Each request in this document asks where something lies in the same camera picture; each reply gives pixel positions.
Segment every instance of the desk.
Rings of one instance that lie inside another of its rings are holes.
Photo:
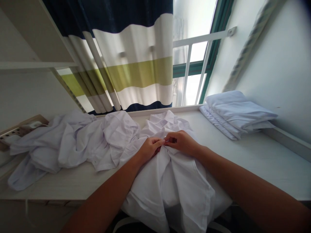
[[[232,141],[211,124],[198,110],[181,111],[175,115],[189,121],[199,143],[209,147],[226,159],[277,186],[299,201],[311,200],[311,163],[269,138],[263,133],[246,135]],[[150,114],[166,109],[135,112],[132,118],[144,126]],[[57,174],[47,174],[29,187],[17,192],[7,187],[7,177],[0,181],[0,199],[6,200],[85,200],[116,169],[95,173],[91,163],[76,168],[63,168]]]

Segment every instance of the white railing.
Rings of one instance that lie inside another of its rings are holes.
[[[173,42],[173,48],[188,45],[188,56],[187,56],[187,63],[186,63],[185,80],[184,80],[184,85],[183,85],[183,90],[182,90],[182,101],[181,101],[182,106],[185,106],[185,101],[186,101],[186,89],[187,89],[187,81],[188,81],[188,74],[189,74],[192,45],[196,44],[196,43],[207,41],[207,48],[206,48],[206,52],[205,52],[205,56],[204,56],[198,92],[197,92],[197,96],[195,99],[195,104],[198,104],[199,103],[199,97],[201,95],[202,88],[203,88],[203,79],[204,79],[205,69],[207,66],[208,57],[210,55],[211,47],[212,47],[212,43],[210,43],[210,42],[212,42],[213,40],[222,39],[225,37],[230,37],[230,36],[234,35],[235,32],[236,32],[236,27],[233,27],[229,30],[215,32],[215,33],[211,33],[211,34],[207,34],[207,35],[203,35],[203,36],[198,36],[198,37],[192,37],[189,39],[177,40],[177,41]]]

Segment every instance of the window frame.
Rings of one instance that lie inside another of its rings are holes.
[[[217,0],[210,33],[224,31],[226,29],[229,16],[231,15],[233,2],[234,0]],[[209,54],[209,58],[208,58],[208,62],[207,62],[206,70],[205,70],[206,78],[203,84],[201,96],[199,98],[200,100],[199,104],[202,104],[204,101],[207,86],[208,86],[208,83],[209,83],[209,80],[210,80],[210,77],[211,77],[211,74],[212,74],[212,71],[215,65],[219,46],[220,46],[220,39],[214,40],[212,42],[212,47],[211,47],[211,51]],[[203,61],[204,60],[190,63],[188,77],[191,75],[201,74],[202,67],[203,67]],[[184,77],[185,72],[186,72],[186,63],[173,65],[173,78]]]

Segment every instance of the navy blue stripe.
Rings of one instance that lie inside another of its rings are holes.
[[[173,14],[173,0],[43,0],[63,36],[82,39],[92,29],[119,33],[131,24],[150,27],[163,13]]]
[[[135,111],[142,111],[142,110],[150,110],[150,109],[158,109],[158,108],[168,108],[172,107],[172,104],[169,105],[163,105],[160,101],[153,102],[150,105],[141,105],[141,104],[131,104],[125,111],[126,112],[135,112]],[[113,107],[113,110],[110,112],[105,112],[105,113],[96,113],[94,110],[89,112],[89,114],[94,114],[95,116],[98,115],[104,115],[108,113],[116,112],[116,109]]]

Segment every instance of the forearm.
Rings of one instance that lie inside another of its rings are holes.
[[[143,163],[137,154],[131,158],[85,201],[61,232],[105,232],[121,208]]]
[[[308,208],[274,185],[200,146],[195,156],[223,189],[265,231],[302,232],[311,221]]]

